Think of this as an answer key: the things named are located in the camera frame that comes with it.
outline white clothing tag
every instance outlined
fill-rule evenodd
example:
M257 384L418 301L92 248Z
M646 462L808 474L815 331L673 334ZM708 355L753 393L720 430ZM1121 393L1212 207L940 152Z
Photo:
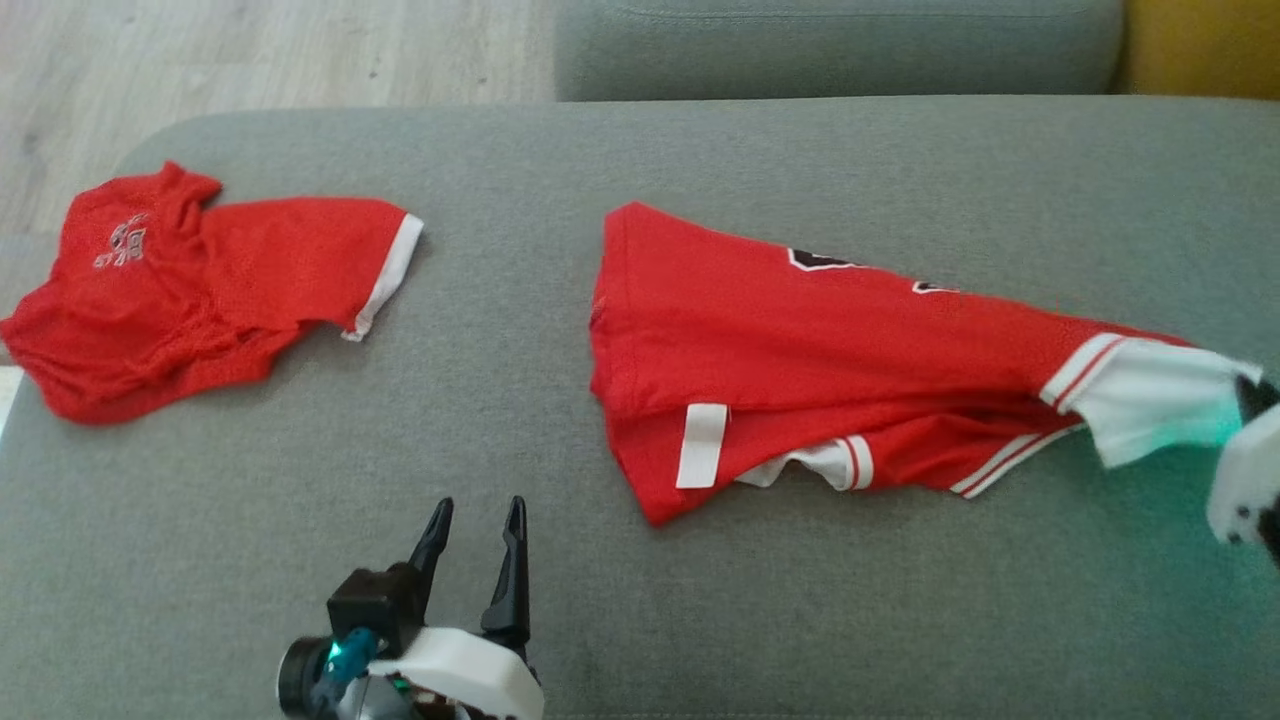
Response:
M685 415L685 441L680 445L680 470L676 487L709 488L716 484L719 448L724 442L728 406L695 402Z

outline embroidered logo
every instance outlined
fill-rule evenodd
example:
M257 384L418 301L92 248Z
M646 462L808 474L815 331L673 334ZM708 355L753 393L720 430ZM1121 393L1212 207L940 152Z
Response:
M146 237L147 229L140 228L138 224L146 219L146 213L138 213L129 218L128 222L116 225L109 240L111 250L95 258L93 268L97 270L108 265L119 268L131 260L141 260L142 238Z

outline red garment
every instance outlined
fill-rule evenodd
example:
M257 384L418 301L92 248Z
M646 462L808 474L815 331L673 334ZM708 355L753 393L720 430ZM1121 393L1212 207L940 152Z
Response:
M973 497L1080 423L1056 407L1116 341L1184 345L735 237L640 204L605 220L590 329L591 391L655 525L822 443L846 448L842 487L922 484ZM728 406L713 488L676 488L691 404Z
M422 227L380 200L204 209L220 188L166 163L72 202L49 281L0 322L54 413L118 423L260 380L320 322L358 340Z

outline gray cushion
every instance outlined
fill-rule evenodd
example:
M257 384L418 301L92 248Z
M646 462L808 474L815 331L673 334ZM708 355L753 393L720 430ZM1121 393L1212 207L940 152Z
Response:
M575 0L561 100L1085 94L1111 79L1121 0Z
M632 199L1280 366L1280 105L902 97L282 111L161 132L224 200L372 195L429 245L364 345L82 428L26 384L0 448L10 717L269 719L287 643L458 502L429 618L475 628L529 500L552 717L1266 716L1280 582L1203 518L1216 456L1087 434L966 502L795 473L659 530L588 392Z

